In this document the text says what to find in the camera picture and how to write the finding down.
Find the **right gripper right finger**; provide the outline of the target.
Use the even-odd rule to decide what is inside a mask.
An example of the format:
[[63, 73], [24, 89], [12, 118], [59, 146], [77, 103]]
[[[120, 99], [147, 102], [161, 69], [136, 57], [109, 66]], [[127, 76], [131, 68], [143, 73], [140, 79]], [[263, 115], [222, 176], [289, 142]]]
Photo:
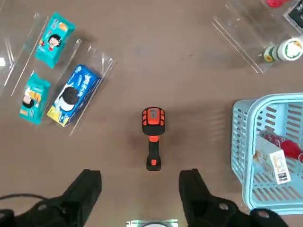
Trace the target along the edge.
[[197, 169], [182, 170], [179, 194], [189, 227], [286, 227], [286, 222], [268, 209], [243, 213], [231, 200], [212, 195]]

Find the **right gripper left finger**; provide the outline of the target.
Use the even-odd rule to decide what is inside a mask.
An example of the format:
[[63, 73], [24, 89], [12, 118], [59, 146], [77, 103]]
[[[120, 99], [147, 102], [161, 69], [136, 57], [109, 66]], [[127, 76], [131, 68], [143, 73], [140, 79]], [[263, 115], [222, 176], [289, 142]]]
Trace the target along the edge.
[[28, 211], [16, 215], [12, 209], [0, 210], [2, 227], [82, 227], [102, 192], [99, 170], [84, 169], [62, 195], [47, 198], [32, 193], [1, 196], [1, 200], [29, 197], [39, 199]]

